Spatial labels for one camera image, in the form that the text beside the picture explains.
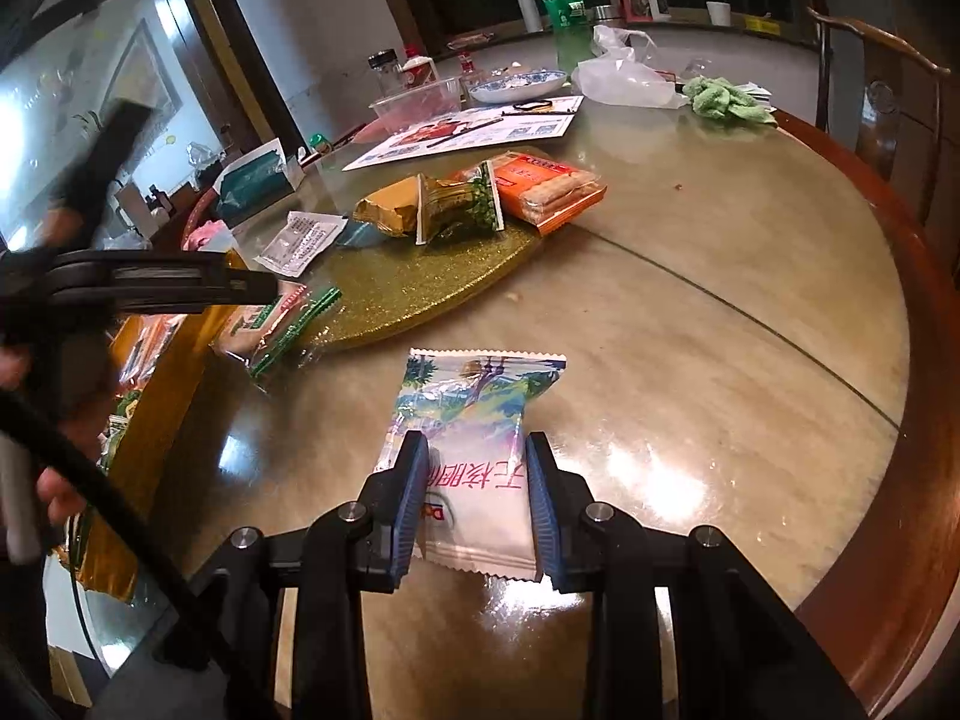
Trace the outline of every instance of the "blue and white plate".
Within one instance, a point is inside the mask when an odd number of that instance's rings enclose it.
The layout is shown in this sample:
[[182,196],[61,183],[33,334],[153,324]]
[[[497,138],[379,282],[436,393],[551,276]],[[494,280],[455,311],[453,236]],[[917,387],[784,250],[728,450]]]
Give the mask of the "blue and white plate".
[[479,103],[503,105],[536,100],[555,92],[565,84],[566,74],[560,70],[537,70],[534,73],[518,73],[505,79],[496,79],[478,84],[470,94]]

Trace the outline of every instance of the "snack bag with green strip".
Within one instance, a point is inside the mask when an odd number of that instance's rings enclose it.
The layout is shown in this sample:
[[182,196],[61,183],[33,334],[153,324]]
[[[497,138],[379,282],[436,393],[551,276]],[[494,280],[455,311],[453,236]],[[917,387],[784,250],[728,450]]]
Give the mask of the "snack bag with green strip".
[[280,280],[273,303],[237,307],[213,341],[213,348],[243,362],[256,381],[282,357],[304,327],[339,298],[336,287],[315,296],[305,285]]
[[418,244],[491,236],[502,229],[500,194],[489,160],[458,180],[424,177],[416,214]]

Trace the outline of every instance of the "white cup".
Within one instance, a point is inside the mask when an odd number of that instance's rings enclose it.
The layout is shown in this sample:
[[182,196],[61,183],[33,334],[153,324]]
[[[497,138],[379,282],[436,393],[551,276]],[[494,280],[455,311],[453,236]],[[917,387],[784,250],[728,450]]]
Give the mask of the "white cup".
[[730,3],[708,2],[707,11],[710,14],[710,23],[716,26],[730,26]]

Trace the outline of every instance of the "blue gripper pad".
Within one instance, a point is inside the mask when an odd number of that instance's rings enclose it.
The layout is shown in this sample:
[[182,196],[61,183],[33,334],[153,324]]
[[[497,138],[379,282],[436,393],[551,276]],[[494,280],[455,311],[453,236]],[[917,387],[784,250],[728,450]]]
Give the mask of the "blue gripper pad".
[[394,582],[394,589],[400,586],[400,580],[410,570],[410,557],[414,551],[416,527],[419,526],[421,509],[426,498],[426,477],[430,470],[430,452],[426,437],[417,433],[407,433],[400,447],[397,461],[404,452],[413,453],[413,462],[410,473],[407,474],[406,485],[400,498],[400,507],[397,509],[397,520],[392,529],[392,549],[390,560],[390,577]]
[[534,525],[536,555],[541,569],[553,581],[554,586],[563,576],[563,557],[560,555],[560,528],[557,513],[547,491],[541,458],[536,453],[534,442],[527,437],[527,488],[530,493],[530,518]]

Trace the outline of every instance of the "orange biscuit package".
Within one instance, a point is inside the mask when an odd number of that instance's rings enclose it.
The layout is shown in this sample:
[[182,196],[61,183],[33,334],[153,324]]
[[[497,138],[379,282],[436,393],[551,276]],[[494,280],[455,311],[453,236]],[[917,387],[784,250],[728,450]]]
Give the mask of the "orange biscuit package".
[[503,208],[536,225],[541,235],[599,202],[607,191],[596,173],[544,157],[507,151],[493,157],[491,165]]

